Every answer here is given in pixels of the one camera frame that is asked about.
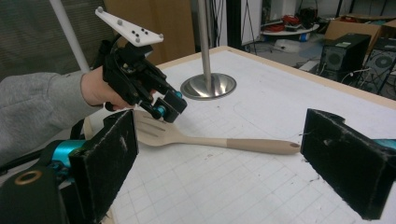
gray sweater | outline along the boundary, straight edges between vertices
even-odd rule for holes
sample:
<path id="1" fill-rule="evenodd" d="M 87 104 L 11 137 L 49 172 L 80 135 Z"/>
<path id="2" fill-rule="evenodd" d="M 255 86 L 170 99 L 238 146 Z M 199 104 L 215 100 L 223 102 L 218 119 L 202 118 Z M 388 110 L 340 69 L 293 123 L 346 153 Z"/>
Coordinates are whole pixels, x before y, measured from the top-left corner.
<path id="1" fill-rule="evenodd" d="M 0 165 L 39 147 L 101 108 L 84 101 L 81 77 L 35 73 L 0 82 Z"/>

human hand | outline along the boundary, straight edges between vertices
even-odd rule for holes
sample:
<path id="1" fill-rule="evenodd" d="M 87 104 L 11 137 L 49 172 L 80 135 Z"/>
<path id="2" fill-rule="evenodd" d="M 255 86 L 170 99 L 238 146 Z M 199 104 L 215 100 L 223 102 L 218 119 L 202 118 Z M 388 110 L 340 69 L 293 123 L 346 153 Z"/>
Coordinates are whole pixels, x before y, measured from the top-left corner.
<path id="1" fill-rule="evenodd" d="M 122 98 L 103 81 L 102 66 L 82 76 L 81 92 L 89 105 L 101 105 L 105 102 L 110 102 L 113 104 L 114 110 L 126 107 L 134 108 L 134 105 L 128 105 L 128 103 L 122 100 Z"/>

white bracket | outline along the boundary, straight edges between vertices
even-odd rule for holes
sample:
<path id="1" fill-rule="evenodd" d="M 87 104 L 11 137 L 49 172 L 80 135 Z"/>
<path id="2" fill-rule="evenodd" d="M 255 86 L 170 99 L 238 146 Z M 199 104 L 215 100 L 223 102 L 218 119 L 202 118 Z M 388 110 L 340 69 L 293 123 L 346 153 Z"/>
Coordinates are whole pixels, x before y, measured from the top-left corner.
<path id="1" fill-rule="evenodd" d="M 157 35 L 150 30 L 113 16 L 105 12 L 102 7 L 97 8 L 95 14 L 136 47 L 163 42 L 163 35 Z"/>

wooden spoon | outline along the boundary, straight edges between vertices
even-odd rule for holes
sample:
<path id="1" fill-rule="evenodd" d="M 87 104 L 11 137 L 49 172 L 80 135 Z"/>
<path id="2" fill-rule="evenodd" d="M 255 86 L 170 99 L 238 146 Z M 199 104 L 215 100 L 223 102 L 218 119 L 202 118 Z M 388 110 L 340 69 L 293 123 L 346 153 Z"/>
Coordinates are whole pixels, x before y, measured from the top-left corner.
<path id="1" fill-rule="evenodd" d="M 300 145 L 281 140 L 190 137 L 181 133 L 175 124 L 154 119 L 148 112 L 140 110 L 134 111 L 134 119 L 137 140 L 152 147 L 183 143 L 273 154 L 300 152 Z"/>

metal pole base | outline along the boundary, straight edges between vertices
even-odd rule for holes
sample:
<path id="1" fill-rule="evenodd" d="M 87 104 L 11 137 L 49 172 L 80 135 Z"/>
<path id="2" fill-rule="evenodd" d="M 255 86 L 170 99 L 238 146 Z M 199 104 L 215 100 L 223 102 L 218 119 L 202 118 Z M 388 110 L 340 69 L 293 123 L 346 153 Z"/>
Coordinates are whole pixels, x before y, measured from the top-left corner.
<path id="1" fill-rule="evenodd" d="M 220 73 L 211 74 L 210 90 L 206 87 L 205 75 L 191 77 L 181 85 L 181 92 L 193 100 L 214 100 L 233 92 L 236 81 L 230 76 Z"/>

